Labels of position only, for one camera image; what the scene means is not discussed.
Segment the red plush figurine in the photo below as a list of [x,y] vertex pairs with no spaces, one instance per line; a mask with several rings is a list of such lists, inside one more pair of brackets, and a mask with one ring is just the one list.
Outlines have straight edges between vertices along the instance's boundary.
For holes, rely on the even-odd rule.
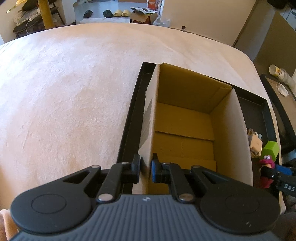
[[272,156],[265,155],[263,159],[259,160],[260,164],[260,183],[259,187],[261,189],[267,189],[273,183],[273,180],[270,178],[270,171],[275,168],[274,160]]

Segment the green toy house box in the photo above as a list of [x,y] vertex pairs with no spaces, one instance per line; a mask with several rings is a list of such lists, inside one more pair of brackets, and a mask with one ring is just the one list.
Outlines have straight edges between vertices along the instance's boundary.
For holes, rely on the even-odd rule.
[[264,156],[270,156],[270,158],[275,162],[280,148],[275,141],[268,141],[267,144],[262,148],[261,151],[261,158],[263,159]]

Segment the brown cardboard box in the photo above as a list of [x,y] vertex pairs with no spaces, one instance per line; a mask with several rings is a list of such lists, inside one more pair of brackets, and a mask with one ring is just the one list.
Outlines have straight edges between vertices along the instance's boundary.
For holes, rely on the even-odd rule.
[[183,169],[200,165],[253,185],[246,124],[232,86],[163,63],[154,67],[144,93],[141,171],[133,194],[168,193],[165,185],[152,183],[153,154]]

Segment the black framed side table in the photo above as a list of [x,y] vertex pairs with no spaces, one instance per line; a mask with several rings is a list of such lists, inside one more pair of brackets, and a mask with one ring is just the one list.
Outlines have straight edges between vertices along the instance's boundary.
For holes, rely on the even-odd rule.
[[[288,85],[272,76],[261,74],[260,80],[274,108],[280,134],[281,152],[288,154],[295,150],[295,95]],[[279,83],[287,89],[289,93],[287,97],[278,93],[276,85]]]

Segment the pinkish white bed blanket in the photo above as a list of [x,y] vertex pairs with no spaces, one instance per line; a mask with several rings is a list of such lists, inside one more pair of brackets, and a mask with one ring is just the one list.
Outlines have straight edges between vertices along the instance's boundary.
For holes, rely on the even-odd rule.
[[252,61],[225,44],[141,24],[51,29],[1,46],[1,207],[10,240],[277,240],[278,197],[200,165],[195,195],[98,203],[143,62],[167,63],[267,100]]

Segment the paper cup on side table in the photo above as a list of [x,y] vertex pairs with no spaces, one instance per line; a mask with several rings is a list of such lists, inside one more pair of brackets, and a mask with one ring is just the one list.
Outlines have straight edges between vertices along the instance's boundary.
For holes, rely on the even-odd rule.
[[281,81],[284,80],[284,78],[285,78],[285,71],[284,70],[278,68],[277,66],[275,66],[273,64],[269,66],[268,70],[269,70],[269,73],[271,75],[273,75],[274,77],[276,77],[277,79],[279,79]]

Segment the large brown cardboard sheet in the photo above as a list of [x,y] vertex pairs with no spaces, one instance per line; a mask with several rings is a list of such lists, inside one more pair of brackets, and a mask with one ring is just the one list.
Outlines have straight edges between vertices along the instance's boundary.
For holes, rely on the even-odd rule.
[[293,76],[295,72],[295,30],[279,13],[275,13],[253,63],[259,75],[269,74],[269,66],[273,64]]

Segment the white plastic bag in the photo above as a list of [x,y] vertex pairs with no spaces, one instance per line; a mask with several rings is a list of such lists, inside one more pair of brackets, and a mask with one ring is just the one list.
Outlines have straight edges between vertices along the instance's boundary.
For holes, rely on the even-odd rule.
[[152,23],[152,25],[154,26],[159,26],[159,27],[166,27],[169,28],[171,25],[171,21],[170,20],[162,20],[160,16],[158,16]]

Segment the open cardboard box on floor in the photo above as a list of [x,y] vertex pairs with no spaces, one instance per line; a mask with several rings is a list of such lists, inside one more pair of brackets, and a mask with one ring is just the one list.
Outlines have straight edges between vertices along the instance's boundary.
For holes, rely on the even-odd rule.
[[158,17],[158,12],[147,7],[131,8],[130,23],[151,25]]

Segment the yellow slipper left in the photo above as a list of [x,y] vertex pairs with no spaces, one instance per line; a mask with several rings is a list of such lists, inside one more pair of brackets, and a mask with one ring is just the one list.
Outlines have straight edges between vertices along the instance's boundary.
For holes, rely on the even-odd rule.
[[117,9],[114,13],[113,13],[114,17],[121,17],[122,16],[122,10]]

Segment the yellow slipper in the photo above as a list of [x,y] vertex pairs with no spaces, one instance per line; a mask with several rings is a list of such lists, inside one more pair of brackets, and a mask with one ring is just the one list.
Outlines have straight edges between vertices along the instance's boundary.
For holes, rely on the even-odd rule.
[[123,17],[129,17],[131,15],[131,12],[128,9],[123,10],[121,16]]
[[122,16],[122,10],[117,9],[114,13],[113,13],[114,17],[121,17]]

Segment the black slipper right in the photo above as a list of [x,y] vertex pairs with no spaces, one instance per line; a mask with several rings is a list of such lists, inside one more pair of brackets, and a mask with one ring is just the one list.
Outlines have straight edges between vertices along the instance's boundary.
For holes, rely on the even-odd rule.
[[109,9],[107,9],[103,12],[103,16],[105,18],[113,18],[113,13]]

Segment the yellow slipper right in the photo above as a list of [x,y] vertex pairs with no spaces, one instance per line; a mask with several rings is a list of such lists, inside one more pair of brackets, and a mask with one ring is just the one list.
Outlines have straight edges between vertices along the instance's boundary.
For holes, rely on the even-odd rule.
[[129,17],[131,15],[131,12],[128,9],[123,10],[121,16],[123,17]]

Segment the orange standing box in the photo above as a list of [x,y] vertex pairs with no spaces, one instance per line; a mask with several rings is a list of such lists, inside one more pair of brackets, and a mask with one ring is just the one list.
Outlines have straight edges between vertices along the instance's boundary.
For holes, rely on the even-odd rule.
[[152,10],[157,10],[159,6],[159,0],[148,0],[147,7]]

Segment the yellow wooden table leg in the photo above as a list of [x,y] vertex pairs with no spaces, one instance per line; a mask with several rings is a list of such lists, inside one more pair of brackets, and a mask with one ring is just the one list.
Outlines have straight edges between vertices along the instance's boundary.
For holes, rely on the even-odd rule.
[[41,12],[45,29],[48,30],[55,28],[48,0],[38,0],[38,6]]

